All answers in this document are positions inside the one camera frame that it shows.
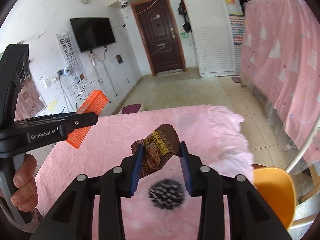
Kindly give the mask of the left hand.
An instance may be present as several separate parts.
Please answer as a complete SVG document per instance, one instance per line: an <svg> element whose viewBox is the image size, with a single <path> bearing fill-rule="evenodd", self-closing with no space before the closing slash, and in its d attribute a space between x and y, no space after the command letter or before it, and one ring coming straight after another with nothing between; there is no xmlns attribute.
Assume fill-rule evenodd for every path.
<svg viewBox="0 0 320 240"><path fill-rule="evenodd" d="M17 191L12 195L11 202L22 212L33 211L39 202L34 178L36 168L36 159L32 155L26 154L23 165L13 178Z"/></svg>

